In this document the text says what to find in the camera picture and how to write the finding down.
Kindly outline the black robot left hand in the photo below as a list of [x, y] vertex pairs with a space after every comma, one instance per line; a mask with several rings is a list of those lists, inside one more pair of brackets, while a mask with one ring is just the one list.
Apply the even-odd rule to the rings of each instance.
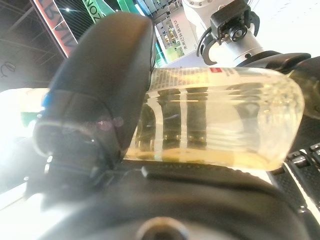
[[305, 205], [272, 174], [305, 99], [267, 68], [156, 68], [150, 19], [116, 13], [59, 69], [32, 140], [27, 185], [41, 240], [317, 240]]

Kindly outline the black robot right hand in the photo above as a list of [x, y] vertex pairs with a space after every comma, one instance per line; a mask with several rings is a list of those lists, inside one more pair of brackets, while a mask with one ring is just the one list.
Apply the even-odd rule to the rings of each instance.
[[302, 193], [320, 206], [320, 58], [309, 53], [264, 51], [238, 64], [287, 74], [300, 87], [305, 108], [286, 165], [271, 176], [291, 201], [303, 205]]

